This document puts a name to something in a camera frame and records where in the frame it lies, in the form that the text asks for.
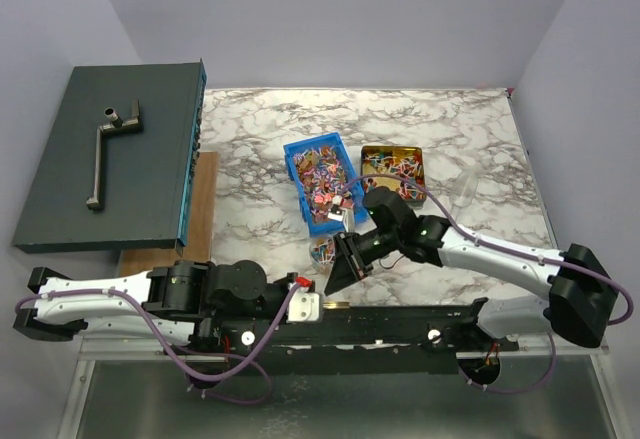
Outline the clear glass jar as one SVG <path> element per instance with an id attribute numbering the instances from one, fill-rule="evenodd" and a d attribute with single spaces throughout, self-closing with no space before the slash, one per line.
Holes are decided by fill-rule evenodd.
<path id="1" fill-rule="evenodd" d="M 336 246 L 332 236 L 323 235 L 311 239 L 309 256 L 313 267 L 321 274 L 329 275 L 336 258 Z"/>

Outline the metal candy tin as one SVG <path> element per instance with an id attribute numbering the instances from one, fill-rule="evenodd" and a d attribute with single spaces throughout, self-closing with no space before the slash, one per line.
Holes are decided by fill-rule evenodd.
<path id="1" fill-rule="evenodd" d="M 425 185 L 423 153 L 419 147 L 365 145 L 361 148 L 360 159 L 362 175 L 389 174 Z M 378 186 L 387 187 L 413 207 L 422 206 L 427 198 L 414 186 L 390 178 L 366 178 L 362 186 L 366 193 Z"/>

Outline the blue candy bin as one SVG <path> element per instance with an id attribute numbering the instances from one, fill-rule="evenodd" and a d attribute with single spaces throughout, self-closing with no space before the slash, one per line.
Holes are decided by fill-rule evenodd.
<path id="1" fill-rule="evenodd" d="M 328 217 L 332 200 L 337 195 L 354 209 L 357 224 L 368 220 L 368 213 L 362 206 L 364 191 L 361 184 L 356 183 L 341 193 L 343 186 L 357 174 L 337 132 L 285 144 L 283 150 L 286 170 L 295 184 L 301 215 L 310 237 L 342 229 L 339 221 Z"/>

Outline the round jar lid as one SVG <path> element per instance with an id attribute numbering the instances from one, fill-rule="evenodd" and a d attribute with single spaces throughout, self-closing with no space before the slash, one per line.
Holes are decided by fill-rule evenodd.
<path id="1" fill-rule="evenodd" d="M 326 301 L 323 303 L 323 308 L 325 310 L 340 310 L 340 309 L 348 309 L 350 307 L 350 303 L 346 301 Z"/>

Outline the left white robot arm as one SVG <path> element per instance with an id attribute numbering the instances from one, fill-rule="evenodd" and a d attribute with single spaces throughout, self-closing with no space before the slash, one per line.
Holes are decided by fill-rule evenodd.
<path id="1" fill-rule="evenodd" d="M 13 328 L 38 341 L 79 335 L 147 338 L 154 330 L 170 344 L 201 354 L 231 346 L 234 321 L 277 325 L 318 322 L 322 297 L 313 282 L 288 274 L 271 283 L 256 262 L 216 265 L 179 260 L 129 276 L 73 280 L 38 267 L 32 297 L 16 307 Z"/>

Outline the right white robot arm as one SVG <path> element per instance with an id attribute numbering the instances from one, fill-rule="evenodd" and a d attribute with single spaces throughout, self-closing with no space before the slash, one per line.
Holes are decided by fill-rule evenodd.
<path id="1" fill-rule="evenodd" d="M 600 346 L 618 292 L 589 248 L 573 244 L 560 251 L 484 239 L 449 218 L 416 215 L 386 187 L 366 193 L 363 206 L 375 227 L 335 236 L 326 294 L 365 279 L 375 261 L 397 251 L 415 263 L 470 270 L 525 290 L 523 297 L 476 301 L 477 314 L 459 329 L 471 350 L 512 334 L 550 332 L 580 347 Z"/>

